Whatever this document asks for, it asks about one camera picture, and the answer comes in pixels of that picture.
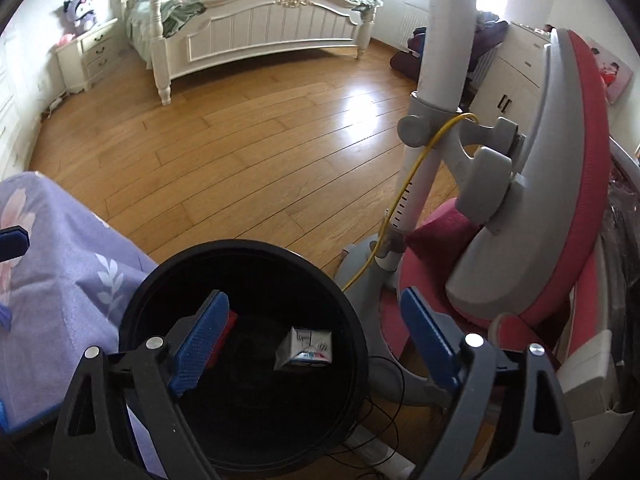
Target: wooden floor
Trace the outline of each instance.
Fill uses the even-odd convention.
[[[376,230],[396,183],[396,124],[415,85],[389,68],[392,54],[374,43],[361,60],[345,49],[239,61],[176,80],[162,107],[152,73],[130,51],[116,73],[44,121],[31,169],[157,262],[242,237],[333,275],[342,248]],[[455,193],[441,168],[424,214]],[[429,408],[403,408],[400,451],[419,460],[439,420]],[[386,422],[377,413],[367,424]],[[391,430],[385,438],[395,439]],[[323,459],[291,477],[362,473]]]

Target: purple plush toy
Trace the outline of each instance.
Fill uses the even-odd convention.
[[[74,24],[78,36],[91,30],[98,23],[93,0],[67,0],[65,16]]]

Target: bed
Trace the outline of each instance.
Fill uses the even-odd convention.
[[[163,105],[171,81],[238,59],[353,46],[360,58],[379,0],[120,0],[126,34],[153,69]]]

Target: radiator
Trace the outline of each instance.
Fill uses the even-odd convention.
[[[470,75],[471,83],[469,83],[469,86],[471,86],[473,90],[478,90],[480,88],[486,73],[489,72],[489,67],[491,66],[491,62],[494,60],[496,51],[497,47],[494,47],[489,52],[482,54],[480,59],[478,59],[476,69]]]
[[[429,13],[420,7],[404,4],[404,15],[396,34],[394,46],[406,50],[406,42],[414,34],[418,27],[426,27]]]

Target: yellow cable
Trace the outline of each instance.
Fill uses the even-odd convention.
[[[343,288],[342,288],[343,292],[345,292],[351,285],[353,285],[355,282],[357,282],[358,279],[360,278],[360,276],[363,275],[364,271],[367,270],[367,267],[369,267],[370,264],[373,262],[373,259],[376,257],[376,252],[378,252],[378,248],[380,247],[380,243],[382,242],[382,239],[385,236],[385,232],[386,232],[386,229],[389,226],[389,222],[391,221],[391,217],[393,215],[393,212],[396,210],[396,207],[398,207],[398,204],[400,203],[400,200],[402,200],[402,195],[404,195],[404,192],[405,192],[406,188],[409,186],[409,183],[411,182],[411,180],[415,176],[415,173],[418,171],[418,168],[420,168],[420,165],[421,165],[422,161],[424,160],[424,158],[427,156],[427,153],[429,153],[431,148],[436,145],[436,143],[442,138],[442,136],[444,134],[446,134],[454,126],[454,124],[459,123],[460,121],[462,121],[464,119],[470,119],[475,123],[478,122],[478,118],[474,114],[456,115],[455,117],[451,118],[449,121],[444,123],[444,125],[437,131],[437,133],[431,138],[431,140],[424,147],[424,149],[422,150],[422,153],[420,154],[418,159],[415,161],[414,166],[411,168],[411,171],[409,172],[409,175],[407,176],[406,180],[404,181],[404,184],[401,187],[400,192],[396,196],[396,198],[394,200],[394,203],[391,206],[391,209],[389,209],[389,213],[388,213],[388,215],[386,215],[385,221],[382,222],[382,225],[380,226],[380,229],[378,230],[378,241],[376,242],[376,246],[371,251],[371,254],[367,258],[367,261],[362,266],[362,268],[358,272],[356,272],[356,274],[343,286]]]

